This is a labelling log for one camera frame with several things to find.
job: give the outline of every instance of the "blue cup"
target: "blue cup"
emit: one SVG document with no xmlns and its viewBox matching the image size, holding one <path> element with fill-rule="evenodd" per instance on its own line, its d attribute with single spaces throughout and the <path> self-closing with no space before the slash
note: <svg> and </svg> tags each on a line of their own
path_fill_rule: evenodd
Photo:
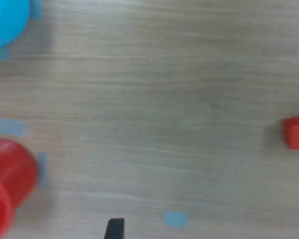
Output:
<svg viewBox="0 0 299 239">
<path fill-rule="evenodd" d="M 30 0 L 0 0 L 0 46 L 14 41 L 29 20 Z"/>
</svg>

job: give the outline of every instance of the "black object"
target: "black object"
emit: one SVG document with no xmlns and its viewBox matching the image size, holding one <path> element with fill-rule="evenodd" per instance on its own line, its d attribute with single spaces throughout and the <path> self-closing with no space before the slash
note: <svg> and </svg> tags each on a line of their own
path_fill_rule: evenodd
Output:
<svg viewBox="0 0 299 239">
<path fill-rule="evenodd" d="M 104 239 L 124 239 L 124 218 L 112 218 L 108 221 Z"/>
</svg>

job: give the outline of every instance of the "wood grain surface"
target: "wood grain surface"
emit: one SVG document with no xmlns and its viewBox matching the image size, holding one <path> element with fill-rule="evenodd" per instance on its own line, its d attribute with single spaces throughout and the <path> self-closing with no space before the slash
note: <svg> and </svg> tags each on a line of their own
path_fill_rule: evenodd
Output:
<svg viewBox="0 0 299 239">
<path fill-rule="evenodd" d="M 49 155 L 7 239 L 299 239 L 299 0 L 46 0 L 0 117 Z M 186 228 L 165 211 L 190 214 Z"/>
</svg>

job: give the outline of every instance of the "blue tape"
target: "blue tape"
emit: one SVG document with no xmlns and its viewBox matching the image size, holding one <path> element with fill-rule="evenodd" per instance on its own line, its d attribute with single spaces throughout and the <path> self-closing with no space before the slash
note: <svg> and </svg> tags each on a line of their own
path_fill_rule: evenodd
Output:
<svg viewBox="0 0 299 239">
<path fill-rule="evenodd" d="M 31 18 L 40 21 L 43 18 L 43 1 L 31 0 Z"/>
<path fill-rule="evenodd" d="M 38 171 L 39 171 L 39 187 L 45 188 L 48 185 L 48 156 L 44 152 L 37 154 Z"/>
<path fill-rule="evenodd" d="M 9 61 L 10 58 L 10 49 L 8 46 L 0 47 L 0 60 L 1 61 Z"/>
<path fill-rule="evenodd" d="M 0 133 L 24 137 L 25 126 L 25 122 L 23 121 L 0 118 Z"/>
<path fill-rule="evenodd" d="M 165 212 L 164 224 L 168 227 L 184 228 L 188 223 L 188 214 L 180 212 Z"/>
</svg>

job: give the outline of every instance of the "red cube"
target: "red cube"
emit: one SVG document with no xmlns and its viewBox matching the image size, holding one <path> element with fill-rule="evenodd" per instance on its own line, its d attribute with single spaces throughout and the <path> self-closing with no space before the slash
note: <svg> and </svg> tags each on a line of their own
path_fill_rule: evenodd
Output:
<svg viewBox="0 0 299 239">
<path fill-rule="evenodd" d="M 299 116 L 284 119 L 283 131 L 285 142 L 288 147 L 299 150 Z"/>
</svg>

